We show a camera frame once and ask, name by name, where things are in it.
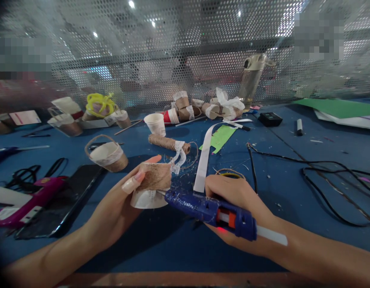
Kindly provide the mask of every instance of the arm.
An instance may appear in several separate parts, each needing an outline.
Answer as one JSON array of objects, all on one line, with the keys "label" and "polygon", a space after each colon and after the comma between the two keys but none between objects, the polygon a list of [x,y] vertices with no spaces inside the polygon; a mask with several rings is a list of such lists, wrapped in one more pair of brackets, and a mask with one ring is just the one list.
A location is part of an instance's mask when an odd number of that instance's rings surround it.
[{"label": "arm", "polygon": [[[155,156],[147,162],[160,160],[161,156]],[[137,166],[106,194],[84,226],[8,265],[4,268],[4,276],[13,287],[53,287],[109,248],[142,211],[130,206],[130,193],[144,176]]]},{"label": "arm", "polygon": [[13,287],[53,287],[97,254],[81,232],[76,230],[10,264],[4,276]]},{"label": "arm", "polygon": [[208,225],[227,244],[267,257],[292,272],[319,282],[370,287],[370,252],[321,237],[274,216],[243,179],[211,175],[206,178],[205,189],[207,196],[222,196],[230,203],[249,210],[259,225],[288,238],[288,246],[263,237],[250,242]]}]

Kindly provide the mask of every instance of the green paper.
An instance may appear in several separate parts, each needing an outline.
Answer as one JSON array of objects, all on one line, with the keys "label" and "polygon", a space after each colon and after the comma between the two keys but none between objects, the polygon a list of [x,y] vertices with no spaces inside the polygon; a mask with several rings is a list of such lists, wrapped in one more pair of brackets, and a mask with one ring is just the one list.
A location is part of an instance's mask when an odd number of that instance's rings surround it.
[{"label": "green paper", "polygon": [[210,141],[210,146],[216,148],[213,153],[217,153],[219,150],[221,150],[222,146],[225,145],[235,131],[236,129],[227,125],[222,125],[220,128],[218,128],[218,130],[212,135],[212,139]]},{"label": "green paper", "polygon": [[312,107],[340,119],[370,116],[370,104],[367,103],[338,99],[301,99],[293,103]]}]

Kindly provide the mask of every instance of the blue table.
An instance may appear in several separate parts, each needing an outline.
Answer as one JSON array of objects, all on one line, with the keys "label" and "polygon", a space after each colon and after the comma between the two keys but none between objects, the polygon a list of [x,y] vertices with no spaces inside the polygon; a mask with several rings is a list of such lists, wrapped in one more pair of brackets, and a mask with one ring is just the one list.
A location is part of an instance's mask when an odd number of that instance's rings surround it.
[{"label": "blue table", "polygon": [[[249,183],[253,184],[246,142],[256,144],[255,147],[259,151],[292,158],[298,158],[298,153],[308,160],[335,160],[349,168],[370,172],[369,130],[318,120],[312,109],[298,105],[267,106],[260,110],[260,112],[264,111],[273,111],[281,116],[282,124],[279,127],[266,128],[253,115],[244,116],[253,120],[253,123],[246,125],[255,129],[250,132],[238,129],[220,152],[210,155],[210,174],[215,173],[214,169],[231,168],[244,174]],[[306,133],[302,137],[294,135],[295,121],[298,118],[302,119]],[[215,123],[216,121],[199,120],[177,128],[167,127],[167,137],[186,142],[195,141],[200,145],[206,130]],[[80,165],[92,163],[84,153],[84,146],[90,139],[99,134],[113,137],[118,130],[118,127],[86,130],[83,135],[76,138],[68,138],[54,130],[48,131],[52,135],[48,138],[20,138],[26,132],[0,136],[0,148],[14,145],[51,146],[48,149],[24,151],[6,159],[0,164],[0,181],[9,180],[12,172],[34,164],[41,164],[42,168],[38,175],[42,176],[60,157],[69,159],[63,174],[70,176]],[[116,141],[125,143],[122,148],[129,158],[129,165],[120,173],[107,173],[76,218],[70,231],[81,227],[107,191],[140,162],[156,154],[169,156],[175,154],[149,144],[148,135],[147,126],[141,123],[114,136]],[[321,140],[323,143],[310,140]],[[194,159],[194,155],[195,149],[188,158]],[[305,164],[256,153],[253,154],[253,160],[259,196],[276,216],[319,235],[370,251],[370,227],[351,227],[336,219],[301,176],[300,169],[305,167]],[[192,168],[182,170],[179,176],[174,176],[172,187],[181,185],[192,190],[197,165],[198,163]],[[324,178],[313,171],[309,173],[343,216],[353,222],[366,222],[360,212],[336,192]],[[370,194],[361,193],[357,183],[349,179],[349,175],[342,176],[344,179],[333,175],[328,178],[330,177],[340,188],[346,188],[344,191],[370,213]],[[4,265],[15,261],[54,240],[53,238],[33,240],[4,238],[3,230],[0,229],[2,263]],[[115,245],[78,270],[80,273],[175,273],[176,271],[241,273],[236,275],[280,272],[281,274],[277,275],[282,275],[286,270],[268,259],[245,254],[227,246],[206,226],[195,228],[191,220],[185,219],[184,214],[168,206],[144,211]]]}]

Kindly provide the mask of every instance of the red light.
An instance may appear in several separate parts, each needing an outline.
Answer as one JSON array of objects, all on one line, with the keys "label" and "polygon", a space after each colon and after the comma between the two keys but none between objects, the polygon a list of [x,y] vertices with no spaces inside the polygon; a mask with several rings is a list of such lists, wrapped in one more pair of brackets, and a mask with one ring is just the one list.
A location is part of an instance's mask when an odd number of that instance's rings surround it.
[{"label": "red light", "polygon": [[220,233],[224,233],[224,234],[227,233],[227,231],[224,228],[222,228],[222,227],[217,227],[217,230]]}]

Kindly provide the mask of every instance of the metal mesh wall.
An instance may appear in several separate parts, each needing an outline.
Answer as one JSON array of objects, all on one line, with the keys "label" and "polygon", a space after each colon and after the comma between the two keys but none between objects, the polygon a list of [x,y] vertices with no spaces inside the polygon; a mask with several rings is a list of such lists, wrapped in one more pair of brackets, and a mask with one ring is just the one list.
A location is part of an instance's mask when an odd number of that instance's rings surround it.
[{"label": "metal mesh wall", "polygon": [[[296,13],[338,13],[343,59],[298,60]],[[50,81],[0,81],[0,110],[43,108],[71,96],[114,93],[129,111],[162,110],[186,90],[208,100],[238,94],[243,61],[266,68],[255,102],[370,94],[370,0],[17,0],[0,11],[1,38],[52,39]]]}]

